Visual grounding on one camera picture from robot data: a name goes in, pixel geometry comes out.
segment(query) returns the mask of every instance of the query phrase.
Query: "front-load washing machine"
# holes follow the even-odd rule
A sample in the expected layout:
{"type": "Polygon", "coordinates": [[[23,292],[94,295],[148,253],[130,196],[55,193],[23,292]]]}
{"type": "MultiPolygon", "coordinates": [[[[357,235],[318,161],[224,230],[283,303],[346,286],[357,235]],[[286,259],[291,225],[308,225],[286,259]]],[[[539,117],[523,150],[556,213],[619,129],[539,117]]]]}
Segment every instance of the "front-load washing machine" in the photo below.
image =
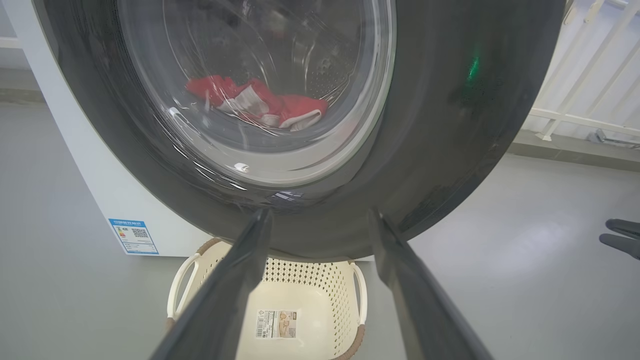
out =
{"type": "Polygon", "coordinates": [[[60,131],[129,254],[233,242],[372,254],[372,206],[409,240],[519,130],[557,1],[4,0],[60,131]]]}

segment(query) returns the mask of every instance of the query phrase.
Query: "white laundry basket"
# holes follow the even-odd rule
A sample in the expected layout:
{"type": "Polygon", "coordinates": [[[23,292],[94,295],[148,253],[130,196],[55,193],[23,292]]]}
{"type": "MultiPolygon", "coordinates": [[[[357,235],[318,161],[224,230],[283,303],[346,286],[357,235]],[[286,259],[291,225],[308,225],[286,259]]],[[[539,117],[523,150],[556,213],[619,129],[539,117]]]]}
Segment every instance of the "white laundry basket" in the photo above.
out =
{"type": "MultiPolygon", "coordinates": [[[[229,249],[231,245],[214,238],[182,264],[169,292],[168,326],[175,323],[229,249]],[[192,265],[178,301],[180,284],[192,265]]],[[[268,258],[262,281],[247,302],[236,359],[346,360],[362,343],[366,318],[367,286],[355,263],[295,263],[268,258]],[[295,311],[295,338],[257,337],[258,313],[263,310],[295,311]]]]}

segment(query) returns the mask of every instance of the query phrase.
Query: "gray floor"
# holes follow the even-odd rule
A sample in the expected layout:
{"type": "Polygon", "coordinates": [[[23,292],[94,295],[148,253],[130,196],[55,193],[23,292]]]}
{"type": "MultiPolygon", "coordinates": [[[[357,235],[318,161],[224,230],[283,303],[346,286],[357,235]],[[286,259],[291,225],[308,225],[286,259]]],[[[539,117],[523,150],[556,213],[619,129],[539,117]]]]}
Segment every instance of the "gray floor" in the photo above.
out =
{"type": "Polygon", "coordinates": [[[182,263],[123,254],[42,107],[0,104],[0,359],[146,359],[182,263]]]}
{"type": "MultiPolygon", "coordinates": [[[[597,241],[640,220],[640,174],[506,156],[412,240],[496,359],[639,359],[640,262],[597,241]]],[[[0,104],[0,359],[146,359],[181,259],[123,254],[47,108],[0,104]]],[[[390,292],[362,264],[354,359],[404,358],[390,292]]]]}

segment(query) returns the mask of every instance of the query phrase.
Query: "red cloth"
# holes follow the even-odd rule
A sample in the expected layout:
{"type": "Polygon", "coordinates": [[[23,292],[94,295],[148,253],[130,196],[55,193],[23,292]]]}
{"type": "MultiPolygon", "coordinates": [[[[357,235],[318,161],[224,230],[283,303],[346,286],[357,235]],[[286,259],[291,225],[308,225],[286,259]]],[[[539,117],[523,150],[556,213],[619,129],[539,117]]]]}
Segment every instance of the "red cloth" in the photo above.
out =
{"type": "Polygon", "coordinates": [[[213,75],[189,80],[186,89],[201,99],[208,99],[216,109],[265,126],[291,127],[291,131],[315,124],[328,107],[325,100],[301,95],[276,96],[258,79],[237,86],[231,78],[213,75]]]}

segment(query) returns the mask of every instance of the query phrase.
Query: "white wall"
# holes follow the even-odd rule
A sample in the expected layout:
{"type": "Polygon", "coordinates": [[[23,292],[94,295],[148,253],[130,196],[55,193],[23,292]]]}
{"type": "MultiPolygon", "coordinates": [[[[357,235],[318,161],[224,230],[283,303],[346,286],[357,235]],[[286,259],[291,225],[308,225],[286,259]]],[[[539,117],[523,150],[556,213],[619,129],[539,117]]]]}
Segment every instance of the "white wall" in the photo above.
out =
{"type": "MultiPolygon", "coordinates": [[[[0,2],[0,37],[15,37],[15,31],[2,2],[0,2]]],[[[0,48],[0,68],[27,70],[29,62],[21,49],[0,48]]]]}
{"type": "MultiPolygon", "coordinates": [[[[600,13],[591,24],[584,24],[589,6],[594,0],[576,0],[575,5],[578,14],[573,22],[569,25],[563,25],[561,34],[556,46],[554,58],[547,72],[547,77],[553,73],[560,59],[566,53],[569,45],[575,41],[579,32],[586,32],[582,38],[582,42],[578,44],[577,50],[573,56],[569,58],[566,71],[559,75],[554,88],[550,88],[544,101],[540,97],[534,105],[537,108],[544,108],[556,111],[562,103],[570,88],[576,82],[580,73],[585,68],[592,55],[598,49],[602,40],[605,38],[614,23],[620,18],[622,10],[611,5],[608,1],[602,6],[600,13]]],[[[622,63],[624,58],[640,40],[640,17],[635,16],[628,28],[624,30],[618,41],[613,43],[604,53],[602,61],[595,68],[594,76],[585,84],[584,90],[580,93],[575,104],[569,109],[569,113],[587,117],[586,112],[589,106],[598,96],[600,90],[605,86],[609,79],[622,63]]],[[[620,79],[609,90],[607,96],[604,97],[600,106],[592,114],[591,119],[610,122],[613,124],[634,127],[640,129],[640,107],[638,107],[637,99],[640,98],[640,86],[636,88],[629,101],[623,104],[617,111],[614,111],[618,101],[623,94],[629,89],[632,83],[640,76],[640,54],[636,56],[622,73],[620,79]]],[[[523,128],[532,131],[541,131],[547,123],[546,119],[539,117],[529,117],[524,123],[523,128]]],[[[577,138],[586,138],[587,135],[595,129],[586,126],[578,126],[570,123],[562,123],[555,134],[573,136],[577,138]]],[[[617,136],[621,139],[629,139],[640,141],[640,138],[631,136],[617,136]]]]}
{"type": "Polygon", "coordinates": [[[19,69],[0,68],[0,88],[40,91],[33,73],[19,69]]]}

